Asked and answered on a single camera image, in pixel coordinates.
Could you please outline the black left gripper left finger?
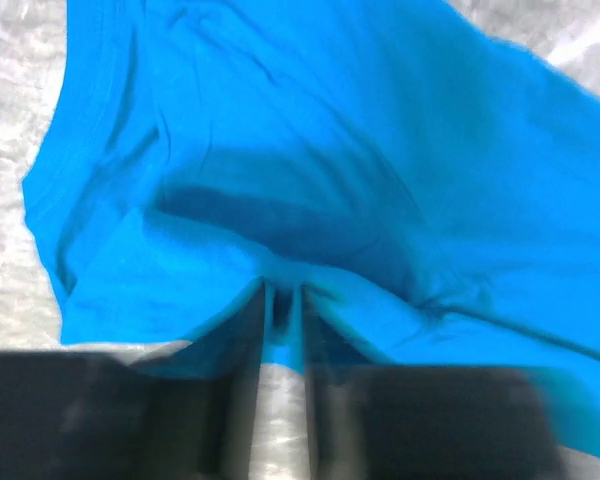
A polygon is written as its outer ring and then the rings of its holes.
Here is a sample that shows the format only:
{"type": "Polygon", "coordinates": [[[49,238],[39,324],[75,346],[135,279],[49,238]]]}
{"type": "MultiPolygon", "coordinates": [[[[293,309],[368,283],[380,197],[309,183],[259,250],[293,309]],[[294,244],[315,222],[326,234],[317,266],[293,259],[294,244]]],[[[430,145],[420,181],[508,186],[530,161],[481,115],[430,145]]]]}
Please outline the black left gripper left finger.
{"type": "Polygon", "coordinates": [[[0,479],[245,479],[263,333],[259,289],[203,338],[127,365],[95,352],[0,352],[0,479]]]}

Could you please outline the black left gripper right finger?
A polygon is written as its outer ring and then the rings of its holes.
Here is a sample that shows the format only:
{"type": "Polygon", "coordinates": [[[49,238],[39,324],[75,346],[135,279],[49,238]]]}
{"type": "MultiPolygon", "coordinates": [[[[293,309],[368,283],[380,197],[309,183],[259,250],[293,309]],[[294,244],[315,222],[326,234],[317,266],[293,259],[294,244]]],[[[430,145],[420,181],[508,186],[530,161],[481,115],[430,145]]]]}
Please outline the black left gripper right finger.
{"type": "Polygon", "coordinates": [[[338,366],[301,292],[314,479],[560,479],[540,394],[502,368],[338,366]]]}

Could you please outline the bright blue t shirt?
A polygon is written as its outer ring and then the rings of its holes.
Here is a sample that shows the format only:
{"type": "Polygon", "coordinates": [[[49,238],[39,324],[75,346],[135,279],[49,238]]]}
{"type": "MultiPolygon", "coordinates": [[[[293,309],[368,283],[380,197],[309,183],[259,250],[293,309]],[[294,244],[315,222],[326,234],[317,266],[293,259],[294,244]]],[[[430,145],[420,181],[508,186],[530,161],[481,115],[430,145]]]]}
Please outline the bright blue t shirt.
{"type": "Polygon", "coordinates": [[[444,1],[71,1],[23,181],[61,341],[311,303],[382,363],[529,368],[600,457],[600,99],[444,1]]]}

